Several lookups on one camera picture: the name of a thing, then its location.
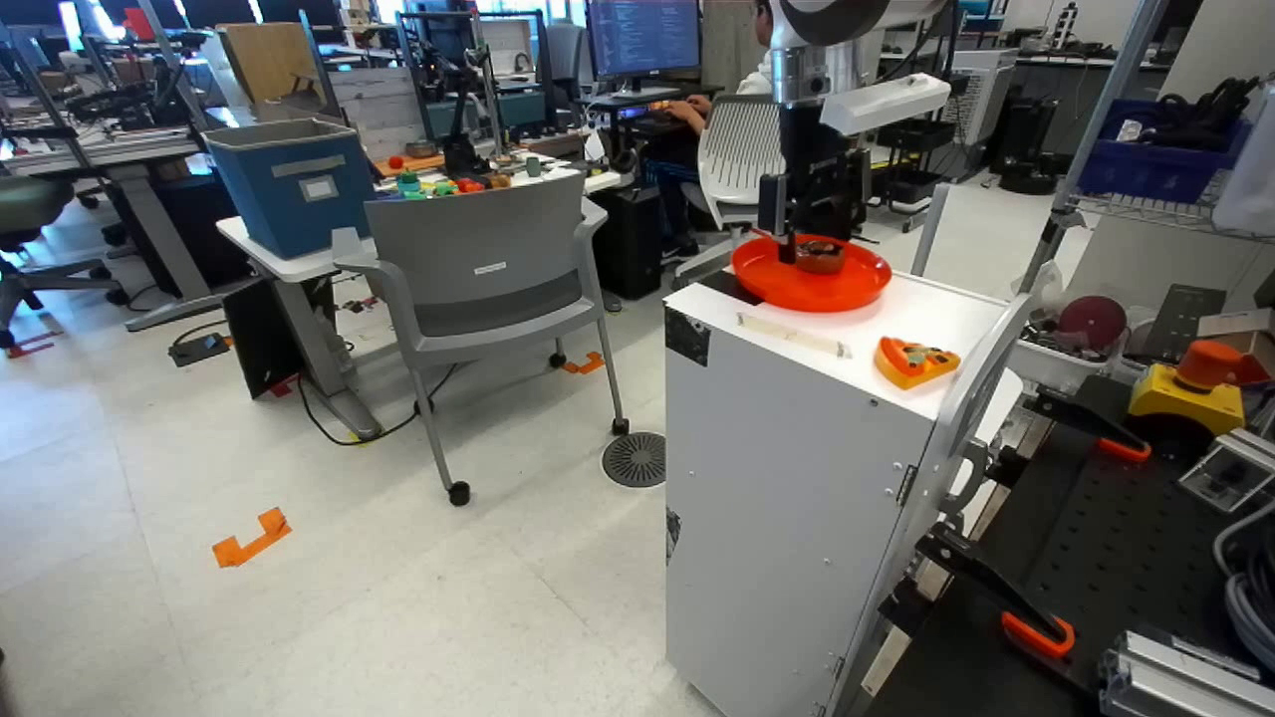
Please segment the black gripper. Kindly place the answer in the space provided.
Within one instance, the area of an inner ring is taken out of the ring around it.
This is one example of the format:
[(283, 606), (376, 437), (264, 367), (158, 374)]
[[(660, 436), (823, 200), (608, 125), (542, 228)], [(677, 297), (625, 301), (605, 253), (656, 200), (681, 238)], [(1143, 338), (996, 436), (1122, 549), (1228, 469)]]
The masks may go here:
[(783, 236), (783, 265), (802, 260), (802, 232), (834, 236), (834, 256), (843, 260), (863, 224), (870, 156), (818, 103), (779, 109), (777, 120), (779, 172), (761, 180), (761, 228)]

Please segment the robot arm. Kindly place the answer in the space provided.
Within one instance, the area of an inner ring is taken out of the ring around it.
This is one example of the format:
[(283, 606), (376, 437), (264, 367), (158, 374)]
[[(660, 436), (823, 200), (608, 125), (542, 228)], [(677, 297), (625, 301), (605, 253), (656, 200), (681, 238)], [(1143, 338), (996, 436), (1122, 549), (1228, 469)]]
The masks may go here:
[(779, 172), (766, 180), (766, 210), (783, 265), (823, 236), (842, 253), (870, 202), (863, 140), (949, 103), (936, 72), (875, 75), (882, 39), (899, 26), (931, 26), (949, 0), (770, 0), (770, 88)]

